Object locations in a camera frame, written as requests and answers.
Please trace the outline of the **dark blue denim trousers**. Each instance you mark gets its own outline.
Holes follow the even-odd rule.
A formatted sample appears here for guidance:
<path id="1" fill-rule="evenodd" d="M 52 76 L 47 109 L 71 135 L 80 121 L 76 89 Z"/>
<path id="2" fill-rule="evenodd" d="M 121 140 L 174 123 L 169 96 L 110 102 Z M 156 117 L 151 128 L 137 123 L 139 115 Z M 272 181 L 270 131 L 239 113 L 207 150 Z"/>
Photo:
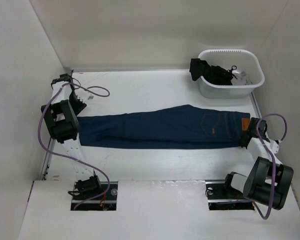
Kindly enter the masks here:
<path id="1" fill-rule="evenodd" d="M 150 112 L 78 117 L 82 146 L 115 149 L 224 149 L 240 146 L 251 115 L 181 105 Z"/>

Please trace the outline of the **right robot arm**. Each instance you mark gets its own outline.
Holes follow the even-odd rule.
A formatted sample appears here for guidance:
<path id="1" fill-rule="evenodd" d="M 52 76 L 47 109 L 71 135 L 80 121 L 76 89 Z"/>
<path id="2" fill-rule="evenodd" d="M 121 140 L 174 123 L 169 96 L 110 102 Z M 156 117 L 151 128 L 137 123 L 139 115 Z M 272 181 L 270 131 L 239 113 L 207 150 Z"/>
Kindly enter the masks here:
<path id="1" fill-rule="evenodd" d="M 229 173 L 221 190 L 228 198 L 241 193 L 247 200 L 280 210 L 286 202 L 294 175 L 294 170 L 276 156 L 287 130 L 282 138 L 269 139 L 266 120 L 255 117 L 243 118 L 242 128 L 240 146 L 248 150 L 255 160 L 254 165 L 248 176 Z"/>

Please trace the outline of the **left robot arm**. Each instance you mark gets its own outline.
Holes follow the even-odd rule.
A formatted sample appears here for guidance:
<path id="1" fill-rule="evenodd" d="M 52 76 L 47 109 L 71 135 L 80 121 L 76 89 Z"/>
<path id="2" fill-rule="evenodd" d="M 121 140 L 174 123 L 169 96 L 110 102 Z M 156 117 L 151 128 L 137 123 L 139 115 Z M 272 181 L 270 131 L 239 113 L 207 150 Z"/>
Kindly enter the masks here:
<path id="1" fill-rule="evenodd" d="M 75 201 L 98 199 L 103 192 L 102 185 L 95 170 L 82 164 L 85 155 L 79 139 L 77 115 L 87 105 L 77 98 L 73 79 L 69 74 L 61 74 L 59 78 L 52 80 L 51 87 L 53 100 L 41 106 L 41 112 L 50 137 L 61 144 L 66 151 L 65 156 L 72 160 L 77 180 L 68 194 Z"/>

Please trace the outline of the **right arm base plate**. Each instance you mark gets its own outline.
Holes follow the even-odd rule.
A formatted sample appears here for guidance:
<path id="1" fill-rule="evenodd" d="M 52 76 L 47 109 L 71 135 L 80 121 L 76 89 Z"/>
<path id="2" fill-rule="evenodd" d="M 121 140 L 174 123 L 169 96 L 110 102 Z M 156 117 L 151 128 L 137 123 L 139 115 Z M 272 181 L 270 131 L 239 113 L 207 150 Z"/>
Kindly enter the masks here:
<path id="1" fill-rule="evenodd" d="M 228 188 L 224 180 L 205 182 L 205 196 L 210 211 L 254 211 L 255 206 L 235 189 Z"/>

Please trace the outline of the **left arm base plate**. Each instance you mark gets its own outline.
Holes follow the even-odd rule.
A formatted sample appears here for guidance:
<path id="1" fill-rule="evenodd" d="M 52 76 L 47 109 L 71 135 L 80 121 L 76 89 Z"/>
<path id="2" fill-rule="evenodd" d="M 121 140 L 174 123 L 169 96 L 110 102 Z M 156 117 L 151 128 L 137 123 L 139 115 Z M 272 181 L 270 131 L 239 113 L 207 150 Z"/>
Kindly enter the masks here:
<path id="1" fill-rule="evenodd" d="M 90 189 L 83 193 L 79 193 L 77 189 L 68 191 L 71 199 L 71 211 L 115 211 L 117 209 L 117 197 L 118 197 L 118 182 L 110 182 L 109 190 L 104 194 L 94 199 L 88 200 L 80 204 L 77 208 L 75 206 L 83 200 L 94 197 L 103 193 L 107 187 L 107 182 L 101 182 L 100 189 Z"/>

